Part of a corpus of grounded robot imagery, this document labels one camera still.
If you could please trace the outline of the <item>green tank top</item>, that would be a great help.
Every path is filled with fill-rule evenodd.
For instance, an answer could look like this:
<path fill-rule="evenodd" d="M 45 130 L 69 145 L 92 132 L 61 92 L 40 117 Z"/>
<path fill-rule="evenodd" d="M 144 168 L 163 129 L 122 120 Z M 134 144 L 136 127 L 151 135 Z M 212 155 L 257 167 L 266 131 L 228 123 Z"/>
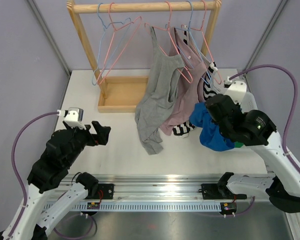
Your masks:
<path fill-rule="evenodd" d="M 241 148 L 241 147 L 243 147 L 243 146 L 244 146 L 244 144 L 243 144 L 242 142 L 236 141 L 236 142 L 234 143 L 234 147 L 235 147 L 235 148 Z"/>

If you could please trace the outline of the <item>blue tank top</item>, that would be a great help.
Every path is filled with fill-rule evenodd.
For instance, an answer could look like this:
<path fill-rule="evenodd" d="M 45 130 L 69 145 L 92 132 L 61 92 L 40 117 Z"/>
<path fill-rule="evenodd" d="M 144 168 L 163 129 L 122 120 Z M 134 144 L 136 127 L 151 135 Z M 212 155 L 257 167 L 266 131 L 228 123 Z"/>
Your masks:
<path fill-rule="evenodd" d="M 203 146 L 216 152 L 224 152 L 235 148 L 234 142 L 221 135 L 219 126 L 213 123 L 204 102 L 194 105 L 189 122 L 195 127 L 201 128 L 199 141 Z"/>

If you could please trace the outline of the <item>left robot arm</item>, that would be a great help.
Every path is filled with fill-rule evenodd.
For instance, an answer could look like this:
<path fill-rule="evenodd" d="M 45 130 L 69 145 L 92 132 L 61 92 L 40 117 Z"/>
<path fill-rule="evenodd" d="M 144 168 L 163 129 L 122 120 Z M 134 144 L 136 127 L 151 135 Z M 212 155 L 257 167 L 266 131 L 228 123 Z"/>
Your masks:
<path fill-rule="evenodd" d="M 0 232 L 0 240 L 46 240 L 76 203 L 85 198 L 93 199 L 98 194 L 98 179 L 83 172 L 70 190 L 44 211 L 46 202 L 84 148 L 105 146 L 111 132 L 111 127 L 102 126 L 98 121 L 83 128 L 64 126 L 51 135 L 40 159 L 33 164 L 23 200 L 12 222 Z"/>

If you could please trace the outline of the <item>pink wire hanger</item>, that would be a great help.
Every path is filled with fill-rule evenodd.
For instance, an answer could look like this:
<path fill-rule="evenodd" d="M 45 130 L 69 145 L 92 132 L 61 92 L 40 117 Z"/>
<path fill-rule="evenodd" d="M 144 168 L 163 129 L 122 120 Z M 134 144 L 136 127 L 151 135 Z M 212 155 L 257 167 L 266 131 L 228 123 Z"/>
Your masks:
<path fill-rule="evenodd" d="M 114 24 L 115 21 L 113 21 L 111 16 L 111 7 L 113 4 L 112 2 L 109 5 L 107 12 L 109 23 L 111 23 L 108 29 L 112 30 L 112 36 L 104 57 L 103 68 L 99 71 L 97 77 L 97 85 L 99 86 L 105 82 L 106 77 L 115 67 L 142 23 L 142 17 L 139 15 L 135 19 L 131 18 L 130 23 L 126 22 L 124 25 Z"/>

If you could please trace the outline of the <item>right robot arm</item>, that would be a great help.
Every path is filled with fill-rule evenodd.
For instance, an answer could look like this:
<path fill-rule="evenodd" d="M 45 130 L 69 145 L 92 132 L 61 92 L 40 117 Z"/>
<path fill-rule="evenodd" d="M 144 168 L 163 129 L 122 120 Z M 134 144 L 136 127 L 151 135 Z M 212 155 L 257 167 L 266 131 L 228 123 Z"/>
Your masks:
<path fill-rule="evenodd" d="M 285 213 L 300 213 L 300 162 L 284 151 L 281 135 L 271 119 L 257 109 L 242 112 L 238 103 L 223 94 L 208 99 L 205 107 L 222 136 L 253 150 L 274 173 L 250 177 L 226 172 L 217 183 L 218 195 L 268 198 Z"/>

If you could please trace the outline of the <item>light blue wire hanger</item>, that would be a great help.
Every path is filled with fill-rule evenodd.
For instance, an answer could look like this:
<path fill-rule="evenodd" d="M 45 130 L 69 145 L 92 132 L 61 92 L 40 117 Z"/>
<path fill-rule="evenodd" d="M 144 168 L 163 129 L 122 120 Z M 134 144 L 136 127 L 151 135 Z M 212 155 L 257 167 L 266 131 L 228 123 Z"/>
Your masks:
<path fill-rule="evenodd" d="M 99 3 L 97 5 L 97 17 L 99 18 L 101 24 L 102 24 L 102 30 L 103 30 L 103 33 L 101 35 L 101 39 L 99 41 L 99 45 L 98 45 L 98 53 L 97 53 L 97 59 L 96 59 L 96 63 L 99 64 L 100 62 L 100 54 L 101 54 L 101 47 L 102 47 L 102 43 L 103 43 L 103 40 L 104 40 L 104 37 L 107 33 L 107 30 L 108 28 L 110 27 L 110 25 L 112 24 L 111 22 L 106 25 L 103 18 L 100 16 L 100 6 L 103 5 L 103 3 Z M 114 24 L 120 24 L 120 25 L 124 25 L 125 23 L 130 23 L 132 20 L 130 17 L 126 18 L 124 21 L 115 21 Z M 97 67 L 96 69 L 93 70 L 93 76 L 91 78 L 91 83 L 93 86 L 96 86 L 97 85 L 97 77 L 95 77 L 94 73 L 98 70 L 99 68 Z"/>

